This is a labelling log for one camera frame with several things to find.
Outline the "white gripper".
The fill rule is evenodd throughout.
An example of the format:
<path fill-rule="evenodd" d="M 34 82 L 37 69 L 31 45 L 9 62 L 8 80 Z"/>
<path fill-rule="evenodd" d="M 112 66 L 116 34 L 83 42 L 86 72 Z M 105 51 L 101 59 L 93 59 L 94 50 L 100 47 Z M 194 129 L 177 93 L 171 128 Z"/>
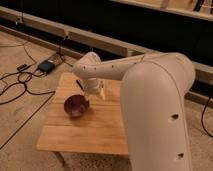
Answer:
<path fill-rule="evenodd" d="M 87 101 L 91 100 L 91 94 L 100 94 L 102 100 L 106 100 L 105 82 L 101 79 L 91 78 L 83 81 L 85 98 Z"/>

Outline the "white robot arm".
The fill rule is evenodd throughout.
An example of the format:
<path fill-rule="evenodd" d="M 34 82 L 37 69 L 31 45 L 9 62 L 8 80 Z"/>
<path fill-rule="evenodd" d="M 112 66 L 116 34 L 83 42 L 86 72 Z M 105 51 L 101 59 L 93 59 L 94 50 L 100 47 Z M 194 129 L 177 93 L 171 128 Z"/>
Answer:
<path fill-rule="evenodd" d="M 184 96 L 195 80 L 193 63 L 180 53 L 152 53 L 101 61 L 89 52 L 73 73 L 86 92 L 99 79 L 119 80 L 132 171 L 192 171 Z"/>

